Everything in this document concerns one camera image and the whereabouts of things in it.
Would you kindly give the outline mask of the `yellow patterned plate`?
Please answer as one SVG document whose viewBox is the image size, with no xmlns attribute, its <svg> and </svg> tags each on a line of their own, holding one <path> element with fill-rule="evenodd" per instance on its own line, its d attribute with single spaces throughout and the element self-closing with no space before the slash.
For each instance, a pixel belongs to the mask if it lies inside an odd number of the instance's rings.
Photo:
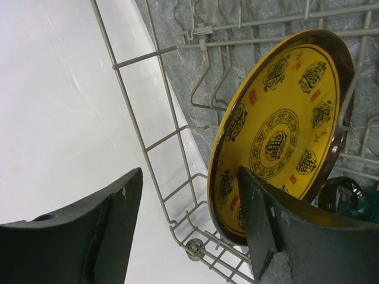
<svg viewBox="0 0 379 284">
<path fill-rule="evenodd" d="M 332 171 L 352 110 L 342 112 L 354 76 L 344 41 L 306 30 L 280 42 L 254 66 L 217 130 L 207 178 L 208 207 L 219 234 L 247 244 L 237 171 L 246 167 L 311 203 Z"/>
</svg>

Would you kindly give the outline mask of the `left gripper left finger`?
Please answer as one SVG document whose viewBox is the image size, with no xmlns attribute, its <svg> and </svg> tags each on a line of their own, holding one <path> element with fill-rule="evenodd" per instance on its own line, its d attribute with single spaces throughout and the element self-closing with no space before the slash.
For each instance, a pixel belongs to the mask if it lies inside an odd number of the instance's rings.
<svg viewBox="0 0 379 284">
<path fill-rule="evenodd" d="M 136 168 L 32 221 L 1 225 L 2 283 L 124 283 L 143 189 Z"/>
</svg>

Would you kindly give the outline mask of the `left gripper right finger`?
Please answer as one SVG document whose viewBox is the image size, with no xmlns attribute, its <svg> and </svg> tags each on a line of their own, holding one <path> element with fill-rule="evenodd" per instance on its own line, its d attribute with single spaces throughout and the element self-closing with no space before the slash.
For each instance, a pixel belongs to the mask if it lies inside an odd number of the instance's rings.
<svg viewBox="0 0 379 284">
<path fill-rule="evenodd" d="M 294 283 L 378 283 L 378 224 L 307 204 L 243 166 L 237 181 L 255 280 L 284 253 Z"/>
</svg>

